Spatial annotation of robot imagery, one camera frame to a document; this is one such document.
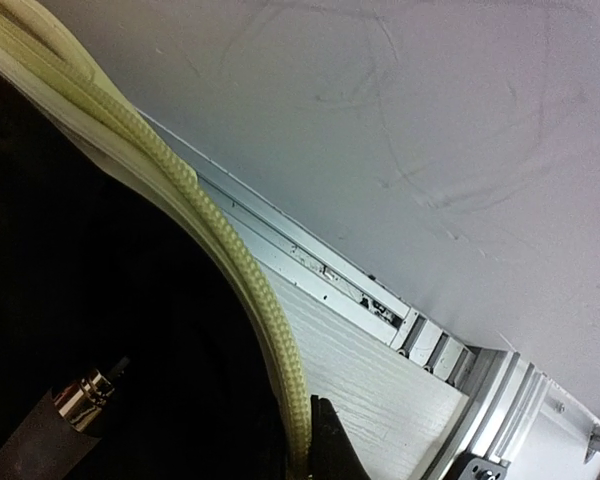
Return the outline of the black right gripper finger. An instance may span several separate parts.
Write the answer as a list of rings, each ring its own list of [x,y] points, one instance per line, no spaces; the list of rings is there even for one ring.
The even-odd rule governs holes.
[[[308,466],[312,479],[370,479],[330,400],[311,396],[311,427]]]

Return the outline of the pale yellow hard-shell suitcase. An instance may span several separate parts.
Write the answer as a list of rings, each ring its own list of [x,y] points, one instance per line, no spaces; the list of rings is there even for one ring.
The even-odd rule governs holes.
[[[303,367],[258,262],[73,34],[0,1],[0,449],[124,357],[79,463],[0,478],[308,477]]]

